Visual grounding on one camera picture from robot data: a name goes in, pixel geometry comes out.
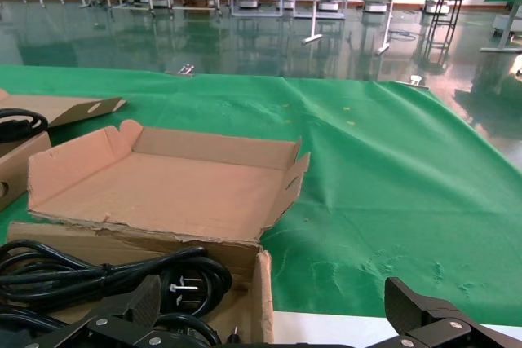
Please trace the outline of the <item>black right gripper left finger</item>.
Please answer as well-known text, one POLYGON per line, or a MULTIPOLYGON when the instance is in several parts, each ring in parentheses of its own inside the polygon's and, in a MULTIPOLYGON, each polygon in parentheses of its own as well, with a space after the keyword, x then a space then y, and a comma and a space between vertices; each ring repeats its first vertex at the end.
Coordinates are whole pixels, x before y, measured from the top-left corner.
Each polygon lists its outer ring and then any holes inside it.
POLYGON ((146 277, 134 291, 104 298, 79 321, 33 339, 27 347, 175 347, 176 337, 155 330, 160 280, 146 277))

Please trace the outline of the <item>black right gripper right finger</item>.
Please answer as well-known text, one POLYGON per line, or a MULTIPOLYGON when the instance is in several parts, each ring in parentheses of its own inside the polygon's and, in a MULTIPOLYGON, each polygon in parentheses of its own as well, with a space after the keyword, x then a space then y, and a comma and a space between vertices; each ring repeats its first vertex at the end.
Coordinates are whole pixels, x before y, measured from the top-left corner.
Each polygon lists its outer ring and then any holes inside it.
POLYGON ((521 348, 521 341, 472 320, 451 302, 414 292, 401 279, 385 281, 387 321, 397 335, 376 347, 521 348))

